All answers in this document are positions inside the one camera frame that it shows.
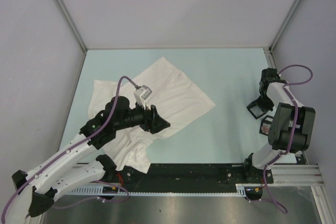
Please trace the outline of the white t-shirt garment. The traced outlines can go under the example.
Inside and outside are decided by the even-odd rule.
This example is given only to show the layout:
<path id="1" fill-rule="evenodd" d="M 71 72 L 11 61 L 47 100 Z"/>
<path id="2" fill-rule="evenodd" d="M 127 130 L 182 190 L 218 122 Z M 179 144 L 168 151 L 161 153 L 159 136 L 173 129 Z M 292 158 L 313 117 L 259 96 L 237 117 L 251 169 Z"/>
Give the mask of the white t-shirt garment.
<path id="1" fill-rule="evenodd" d="M 102 149 L 116 164 L 117 170 L 130 166 L 147 173 L 151 165 L 146 149 L 156 139 L 169 138 L 210 111 L 215 103 L 176 66 L 164 57 L 136 76 L 136 84 L 152 90 L 147 105 L 155 105 L 159 115 L 171 126 L 151 134 L 140 127 L 118 130 L 116 138 Z"/>

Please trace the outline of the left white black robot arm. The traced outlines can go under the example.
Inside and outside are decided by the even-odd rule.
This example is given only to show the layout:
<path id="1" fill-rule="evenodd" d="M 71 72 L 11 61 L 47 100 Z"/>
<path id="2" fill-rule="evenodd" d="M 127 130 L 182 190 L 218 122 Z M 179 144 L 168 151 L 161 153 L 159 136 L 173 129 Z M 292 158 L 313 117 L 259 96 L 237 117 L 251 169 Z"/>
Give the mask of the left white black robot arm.
<path id="1" fill-rule="evenodd" d="M 65 193 L 90 182 L 112 182 L 117 166 L 107 154 L 101 154 L 76 172 L 68 172 L 78 161 L 115 139 L 117 131 L 138 126 L 156 134 L 170 123 L 157 112 L 156 106 L 136 105 L 124 96 L 115 96 L 105 109 L 89 120 L 63 149 L 28 172 L 12 175 L 18 192 L 10 201 L 12 214 L 37 217 L 49 210 Z"/>

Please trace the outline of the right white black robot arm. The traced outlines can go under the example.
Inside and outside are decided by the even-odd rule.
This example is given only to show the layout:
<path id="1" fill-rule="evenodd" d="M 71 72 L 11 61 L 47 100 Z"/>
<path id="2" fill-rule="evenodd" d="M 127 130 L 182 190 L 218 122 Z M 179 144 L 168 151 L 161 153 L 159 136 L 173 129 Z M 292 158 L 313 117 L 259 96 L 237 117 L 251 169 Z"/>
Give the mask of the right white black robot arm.
<path id="1" fill-rule="evenodd" d="M 290 91 L 294 83 L 282 79 L 282 70 L 267 68 L 261 72 L 259 97 L 247 106 L 261 111 L 261 125 L 269 126 L 267 143 L 244 161 L 242 176 L 249 183 L 267 180 L 266 172 L 289 154 L 306 151 L 310 145 L 316 111 L 303 105 Z"/>

